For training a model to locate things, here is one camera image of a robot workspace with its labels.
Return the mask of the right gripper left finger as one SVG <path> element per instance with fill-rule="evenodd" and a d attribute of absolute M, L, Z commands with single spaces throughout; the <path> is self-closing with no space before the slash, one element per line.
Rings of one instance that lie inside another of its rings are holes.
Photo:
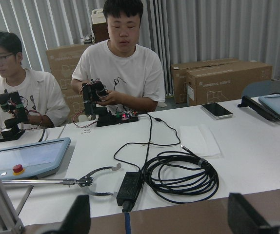
<path fill-rule="evenodd" d="M 89 195 L 79 195 L 63 222 L 51 228 L 40 228 L 37 234 L 88 234 L 91 227 Z"/>

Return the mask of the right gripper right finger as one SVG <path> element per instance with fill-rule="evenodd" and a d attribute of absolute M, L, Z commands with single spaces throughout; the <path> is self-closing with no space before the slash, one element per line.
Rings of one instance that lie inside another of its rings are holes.
<path fill-rule="evenodd" d="M 229 194 L 227 220 L 234 234 L 280 234 L 240 193 Z"/>

